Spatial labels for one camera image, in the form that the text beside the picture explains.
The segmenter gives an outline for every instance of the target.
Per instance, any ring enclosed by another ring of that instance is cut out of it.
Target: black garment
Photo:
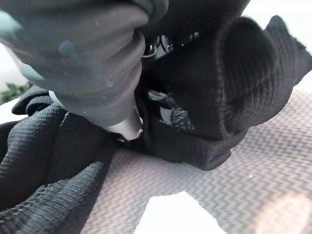
[[[0,149],[0,233],[79,233],[107,174],[111,137],[51,105],[0,125]]]
[[[278,16],[262,31],[247,18],[180,48],[143,74],[149,152],[202,170],[222,164],[251,126],[274,117],[312,57]]]

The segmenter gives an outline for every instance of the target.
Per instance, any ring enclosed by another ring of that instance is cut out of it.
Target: black textured cloth
[[[312,57],[275,16],[262,31],[235,18],[157,60],[141,80],[145,149],[203,170],[222,164],[251,126],[274,117]]]
[[[50,105],[0,125],[0,149],[0,233],[79,233],[115,151],[111,136]]]

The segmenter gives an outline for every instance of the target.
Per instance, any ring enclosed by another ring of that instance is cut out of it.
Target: herringbone patterned surface
[[[232,156],[210,172],[120,152],[82,233],[132,234],[150,197],[181,191],[198,200],[228,234],[257,233],[265,207],[289,197],[312,199],[312,94],[294,91],[279,115],[251,128]],[[279,212],[295,220],[303,210]],[[312,233],[308,220],[303,234]],[[277,214],[276,222],[285,219]]]

